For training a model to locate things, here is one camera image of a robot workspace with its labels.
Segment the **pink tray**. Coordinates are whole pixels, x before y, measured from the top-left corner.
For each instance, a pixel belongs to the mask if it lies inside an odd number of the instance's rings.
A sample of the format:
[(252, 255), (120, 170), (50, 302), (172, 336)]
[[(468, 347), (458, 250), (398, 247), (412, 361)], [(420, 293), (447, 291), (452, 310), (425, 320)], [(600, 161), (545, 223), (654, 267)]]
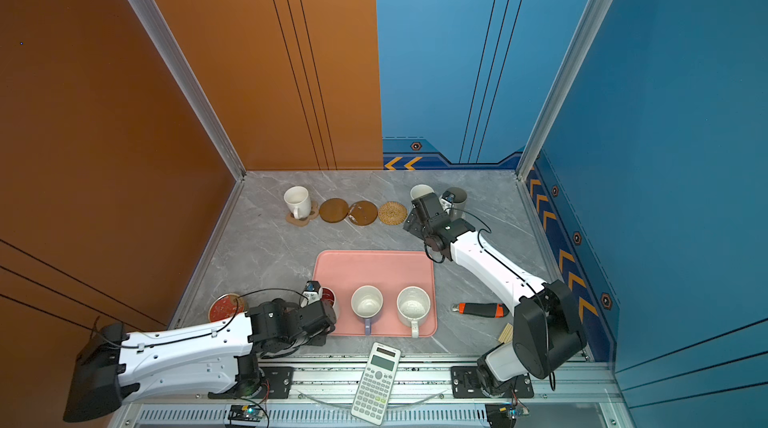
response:
[(397, 296), (409, 286), (423, 289), (430, 298), (430, 311), (419, 328), (419, 336), (426, 338), (437, 330), (434, 267), (422, 252), (325, 250), (316, 259), (313, 279), (335, 294), (339, 309), (333, 332), (336, 337), (364, 335), (364, 321), (352, 310), (352, 295), (364, 285), (374, 286), (383, 294), (383, 308), (372, 324), (374, 336), (411, 336), (411, 328), (400, 321), (397, 309)]

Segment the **grey mug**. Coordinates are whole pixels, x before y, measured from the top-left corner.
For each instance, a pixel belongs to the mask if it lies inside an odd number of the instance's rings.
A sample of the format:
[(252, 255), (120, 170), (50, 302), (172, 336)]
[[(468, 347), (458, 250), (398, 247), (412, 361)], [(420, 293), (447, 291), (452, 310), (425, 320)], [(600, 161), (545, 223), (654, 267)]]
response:
[(465, 206), (468, 198), (467, 192), (464, 189), (458, 187), (450, 187), (445, 191), (451, 191), (455, 195), (452, 210), (448, 212), (450, 218), (452, 220), (462, 218), (464, 216)]

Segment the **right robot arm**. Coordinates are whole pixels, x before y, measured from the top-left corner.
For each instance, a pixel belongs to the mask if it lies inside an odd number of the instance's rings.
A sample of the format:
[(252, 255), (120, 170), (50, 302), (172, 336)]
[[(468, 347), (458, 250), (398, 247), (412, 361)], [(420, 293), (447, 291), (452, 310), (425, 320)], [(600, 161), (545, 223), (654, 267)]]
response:
[(512, 390), (529, 375), (551, 381), (554, 372), (588, 344), (576, 296), (561, 280), (547, 282), (517, 266), (483, 236), (490, 227), (453, 219), (431, 192), (412, 201), (404, 229), (422, 240), (425, 252), (439, 253), (489, 287), (513, 315), (512, 340), (477, 361), (481, 389), (491, 397)]

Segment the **orange black utility knife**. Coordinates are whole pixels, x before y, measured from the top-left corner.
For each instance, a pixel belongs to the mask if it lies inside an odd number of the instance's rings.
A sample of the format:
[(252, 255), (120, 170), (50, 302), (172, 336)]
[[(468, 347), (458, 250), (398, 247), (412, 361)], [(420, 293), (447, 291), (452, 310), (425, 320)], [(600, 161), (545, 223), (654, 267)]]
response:
[(451, 306), (456, 313), (483, 318), (503, 318), (509, 314), (509, 309), (501, 303), (457, 303)]

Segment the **white mug purple handle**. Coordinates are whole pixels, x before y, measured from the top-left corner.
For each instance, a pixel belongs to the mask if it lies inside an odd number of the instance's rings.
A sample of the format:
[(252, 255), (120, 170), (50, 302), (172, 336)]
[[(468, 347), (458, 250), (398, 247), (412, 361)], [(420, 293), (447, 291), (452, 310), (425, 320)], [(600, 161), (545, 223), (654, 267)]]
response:
[(351, 308), (354, 314), (363, 322), (364, 335), (372, 334), (372, 325), (379, 316), (384, 305), (382, 292), (373, 285), (357, 288), (351, 297)]

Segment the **aluminium frame post left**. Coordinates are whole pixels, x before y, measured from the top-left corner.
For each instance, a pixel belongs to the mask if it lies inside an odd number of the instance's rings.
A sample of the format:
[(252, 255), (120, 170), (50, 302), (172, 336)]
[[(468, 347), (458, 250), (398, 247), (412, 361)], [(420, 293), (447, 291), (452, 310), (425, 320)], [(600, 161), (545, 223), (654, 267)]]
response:
[(155, 0), (127, 0), (233, 178), (246, 168)]

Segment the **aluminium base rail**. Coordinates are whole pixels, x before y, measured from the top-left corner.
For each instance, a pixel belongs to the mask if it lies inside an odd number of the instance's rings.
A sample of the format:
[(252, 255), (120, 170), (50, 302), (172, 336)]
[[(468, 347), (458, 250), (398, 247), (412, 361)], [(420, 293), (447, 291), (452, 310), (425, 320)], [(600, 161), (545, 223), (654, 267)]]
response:
[(505, 394), (479, 387), (468, 358), (404, 356), (391, 370), (365, 357), (286, 358), (265, 364), (271, 387), (238, 399), (202, 394), (146, 399), (112, 427), (630, 427), (604, 363), (571, 361), (555, 381), (522, 375)]

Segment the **matte brown wooden coaster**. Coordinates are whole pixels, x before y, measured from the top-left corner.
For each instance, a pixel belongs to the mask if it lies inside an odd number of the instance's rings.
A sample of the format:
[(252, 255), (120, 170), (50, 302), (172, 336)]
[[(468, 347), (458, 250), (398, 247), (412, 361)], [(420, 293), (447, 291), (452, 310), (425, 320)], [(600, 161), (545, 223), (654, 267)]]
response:
[(349, 213), (349, 204), (342, 198), (325, 200), (319, 208), (320, 217), (327, 223), (342, 222)]

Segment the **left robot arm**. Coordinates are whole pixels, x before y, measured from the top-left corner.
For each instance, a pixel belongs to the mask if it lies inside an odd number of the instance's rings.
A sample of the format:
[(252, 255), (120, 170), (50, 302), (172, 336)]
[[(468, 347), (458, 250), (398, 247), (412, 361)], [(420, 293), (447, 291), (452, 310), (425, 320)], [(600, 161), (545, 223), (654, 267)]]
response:
[(91, 335), (75, 358), (63, 419), (91, 421), (125, 403), (165, 395), (210, 399), (253, 395), (266, 385), (259, 366), (335, 329), (327, 300), (304, 306), (275, 298), (226, 320), (159, 332), (128, 332), (121, 323)]

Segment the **small wooden block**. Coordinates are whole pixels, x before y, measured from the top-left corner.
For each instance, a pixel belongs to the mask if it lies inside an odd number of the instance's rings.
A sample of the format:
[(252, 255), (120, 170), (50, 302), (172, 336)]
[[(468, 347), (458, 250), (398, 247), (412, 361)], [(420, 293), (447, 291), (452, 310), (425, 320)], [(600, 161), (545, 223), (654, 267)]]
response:
[(503, 328), (502, 332), (500, 333), (500, 335), (498, 336), (498, 342), (500, 344), (510, 343), (513, 339), (513, 330), (514, 330), (513, 325), (510, 323), (507, 323)]

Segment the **glossy brown wooden coaster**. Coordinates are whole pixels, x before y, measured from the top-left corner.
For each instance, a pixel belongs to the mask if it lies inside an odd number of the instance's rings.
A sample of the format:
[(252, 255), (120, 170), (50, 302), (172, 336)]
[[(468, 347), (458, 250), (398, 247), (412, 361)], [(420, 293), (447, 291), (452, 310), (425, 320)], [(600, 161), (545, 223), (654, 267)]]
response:
[(358, 226), (368, 226), (378, 218), (378, 207), (367, 200), (360, 200), (350, 205), (349, 221)]

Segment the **white calculator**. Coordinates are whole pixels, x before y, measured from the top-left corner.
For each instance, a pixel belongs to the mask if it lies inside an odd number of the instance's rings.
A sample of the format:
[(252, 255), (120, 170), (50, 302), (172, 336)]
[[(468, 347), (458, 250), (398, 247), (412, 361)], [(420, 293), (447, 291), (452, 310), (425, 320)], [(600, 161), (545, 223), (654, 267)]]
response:
[(400, 350), (373, 344), (353, 399), (354, 417), (376, 426), (383, 423), (400, 359)]

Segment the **right circuit board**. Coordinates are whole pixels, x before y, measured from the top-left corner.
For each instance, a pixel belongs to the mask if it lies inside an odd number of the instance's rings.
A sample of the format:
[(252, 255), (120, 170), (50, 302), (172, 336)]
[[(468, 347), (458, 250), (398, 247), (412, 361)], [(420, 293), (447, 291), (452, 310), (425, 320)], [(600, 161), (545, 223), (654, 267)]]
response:
[(521, 418), (529, 415), (521, 404), (485, 404), (486, 420), (490, 428), (515, 428)]

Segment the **left circuit board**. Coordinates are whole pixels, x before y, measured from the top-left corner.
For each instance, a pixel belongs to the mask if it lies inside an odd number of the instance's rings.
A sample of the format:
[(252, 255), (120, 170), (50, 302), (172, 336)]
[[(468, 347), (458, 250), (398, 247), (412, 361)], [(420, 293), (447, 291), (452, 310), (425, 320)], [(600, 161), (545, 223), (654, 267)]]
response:
[(229, 407), (227, 424), (234, 427), (269, 427), (269, 415), (259, 404), (233, 404)]

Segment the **light blue mug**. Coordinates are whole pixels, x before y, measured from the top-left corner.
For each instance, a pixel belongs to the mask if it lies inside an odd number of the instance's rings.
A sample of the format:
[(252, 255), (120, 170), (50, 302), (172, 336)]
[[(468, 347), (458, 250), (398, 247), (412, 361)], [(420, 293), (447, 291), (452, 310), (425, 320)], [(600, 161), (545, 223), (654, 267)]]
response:
[(422, 196), (426, 196), (430, 193), (434, 193), (434, 189), (428, 184), (416, 184), (410, 189), (411, 201), (418, 200)]

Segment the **circuit board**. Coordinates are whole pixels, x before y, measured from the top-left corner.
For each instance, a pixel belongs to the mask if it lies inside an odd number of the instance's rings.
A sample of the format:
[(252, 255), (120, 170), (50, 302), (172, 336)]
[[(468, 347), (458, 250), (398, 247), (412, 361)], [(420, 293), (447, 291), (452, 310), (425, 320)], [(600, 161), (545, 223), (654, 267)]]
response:
[(229, 407), (227, 424), (234, 427), (269, 427), (269, 415), (259, 404), (233, 404)]
[(515, 428), (521, 418), (529, 415), (521, 404), (485, 404), (486, 420), (490, 428)]

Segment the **red inside mug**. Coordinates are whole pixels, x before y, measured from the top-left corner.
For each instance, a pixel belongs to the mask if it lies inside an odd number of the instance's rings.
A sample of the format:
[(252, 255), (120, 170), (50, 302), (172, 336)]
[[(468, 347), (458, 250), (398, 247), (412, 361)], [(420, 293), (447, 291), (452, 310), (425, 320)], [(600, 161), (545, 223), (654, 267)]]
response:
[(330, 304), (333, 312), (335, 313), (335, 317), (339, 318), (340, 308), (335, 292), (331, 288), (323, 286), (321, 289), (321, 298)]

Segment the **red round tin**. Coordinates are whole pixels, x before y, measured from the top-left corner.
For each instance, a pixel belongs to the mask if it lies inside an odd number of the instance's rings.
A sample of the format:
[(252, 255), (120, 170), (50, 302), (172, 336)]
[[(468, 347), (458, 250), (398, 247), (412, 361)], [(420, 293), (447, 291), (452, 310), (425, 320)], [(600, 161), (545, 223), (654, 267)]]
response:
[(218, 297), (208, 310), (210, 322), (227, 321), (232, 316), (248, 310), (248, 302), (236, 293), (226, 293)]

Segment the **cream mug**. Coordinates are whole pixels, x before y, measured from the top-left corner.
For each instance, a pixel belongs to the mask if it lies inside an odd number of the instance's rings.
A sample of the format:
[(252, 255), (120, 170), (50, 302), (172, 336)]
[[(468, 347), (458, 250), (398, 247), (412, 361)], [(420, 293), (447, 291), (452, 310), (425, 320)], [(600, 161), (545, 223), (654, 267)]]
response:
[(431, 298), (418, 286), (408, 286), (397, 297), (397, 311), (400, 322), (405, 325), (412, 338), (420, 336), (420, 327), (431, 310)]

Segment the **aluminium frame post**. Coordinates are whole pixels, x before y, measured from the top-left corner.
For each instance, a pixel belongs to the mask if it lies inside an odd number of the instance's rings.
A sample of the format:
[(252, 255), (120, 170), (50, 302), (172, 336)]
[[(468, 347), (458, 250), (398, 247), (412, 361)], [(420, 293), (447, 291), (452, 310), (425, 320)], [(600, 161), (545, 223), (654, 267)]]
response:
[(155, 0), (127, 0), (233, 178), (246, 168)]
[(516, 168), (520, 182), (532, 170), (613, 1), (587, 1)]

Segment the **cork paw print coaster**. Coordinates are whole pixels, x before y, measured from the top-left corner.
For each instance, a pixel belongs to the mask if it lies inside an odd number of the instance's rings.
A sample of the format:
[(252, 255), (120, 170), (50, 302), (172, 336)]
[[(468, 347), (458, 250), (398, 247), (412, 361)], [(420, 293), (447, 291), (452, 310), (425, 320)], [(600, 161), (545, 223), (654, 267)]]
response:
[(318, 218), (318, 216), (319, 216), (319, 204), (317, 201), (312, 200), (310, 214), (306, 218), (298, 219), (298, 218), (295, 218), (292, 213), (288, 213), (285, 216), (285, 220), (289, 224), (292, 224), (294, 226), (304, 227), (304, 226), (308, 226), (308, 224), (310, 224), (312, 220)]

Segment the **woven rattan coaster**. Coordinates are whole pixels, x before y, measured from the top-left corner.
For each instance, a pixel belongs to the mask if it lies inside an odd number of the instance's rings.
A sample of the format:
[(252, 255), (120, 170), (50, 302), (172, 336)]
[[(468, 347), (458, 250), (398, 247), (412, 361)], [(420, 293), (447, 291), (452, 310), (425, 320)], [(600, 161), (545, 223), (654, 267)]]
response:
[(378, 209), (378, 219), (390, 226), (402, 224), (408, 216), (408, 209), (399, 202), (388, 201)]

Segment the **aluminium frame post right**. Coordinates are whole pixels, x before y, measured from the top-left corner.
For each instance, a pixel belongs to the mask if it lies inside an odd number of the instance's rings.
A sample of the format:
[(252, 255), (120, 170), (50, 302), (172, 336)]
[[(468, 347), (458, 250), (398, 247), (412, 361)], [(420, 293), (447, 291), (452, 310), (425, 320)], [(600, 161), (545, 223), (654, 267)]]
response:
[(587, 1), (516, 168), (520, 182), (532, 170), (613, 1)]

